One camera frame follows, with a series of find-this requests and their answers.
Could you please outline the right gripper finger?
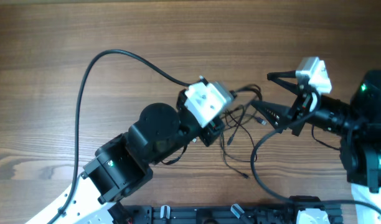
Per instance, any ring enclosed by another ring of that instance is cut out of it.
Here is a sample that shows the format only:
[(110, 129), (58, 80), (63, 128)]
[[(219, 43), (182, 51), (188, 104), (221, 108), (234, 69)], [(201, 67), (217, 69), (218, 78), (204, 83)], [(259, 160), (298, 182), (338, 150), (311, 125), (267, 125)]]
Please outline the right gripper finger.
[(251, 105), (273, 126), (274, 129), (287, 129), (291, 127), (291, 119), (288, 118), (288, 113), (291, 109), (289, 106), (260, 100), (253, 100)]
[(296, 78), (296, 71), (287, 71), (287, 72), (271, 72), (267, 74), (267, 80), (276, 83), (277, 85), (283, 87), (284, 89), (298, 95), (300, 93), (300, 89), (297, 84), (290, 83), (284, 80), (284, 78)]

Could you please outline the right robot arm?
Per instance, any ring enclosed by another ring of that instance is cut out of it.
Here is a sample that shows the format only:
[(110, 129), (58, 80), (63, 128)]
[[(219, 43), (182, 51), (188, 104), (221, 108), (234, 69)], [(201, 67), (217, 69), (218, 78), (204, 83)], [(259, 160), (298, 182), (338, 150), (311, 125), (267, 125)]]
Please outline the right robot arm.
[(269, 73), (267, 78), (298, 97), (293, 106), (253, 101), (252, 106), (274, 127), (252, 150), (252, 158), (269, 138), (289, 128), (300, 134), (306, 123), (341, 137), (339, 157), (352, 185), (353, 200), (326, 200), (322, 205), (355, 205), (358, 221), (381, 222), (381, 70), (370, 70), (350, 103), (321, 96), (306, 83), (286, 82), (295, 72)]

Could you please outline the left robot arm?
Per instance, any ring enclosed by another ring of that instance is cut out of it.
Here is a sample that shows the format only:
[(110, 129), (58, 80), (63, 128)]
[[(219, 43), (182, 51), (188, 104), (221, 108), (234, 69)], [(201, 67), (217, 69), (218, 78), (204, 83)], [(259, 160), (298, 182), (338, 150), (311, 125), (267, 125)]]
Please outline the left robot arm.
[(120, 204), (153, 177), (151, 165), (185, 151), (195, 138), (210, 146), (223, 131), (219, 118), (233, 97), (182, 90), (175, 108), (154, 103), (125, 133), (102, 145), (72, 184), (30, 223), (128, 223)]

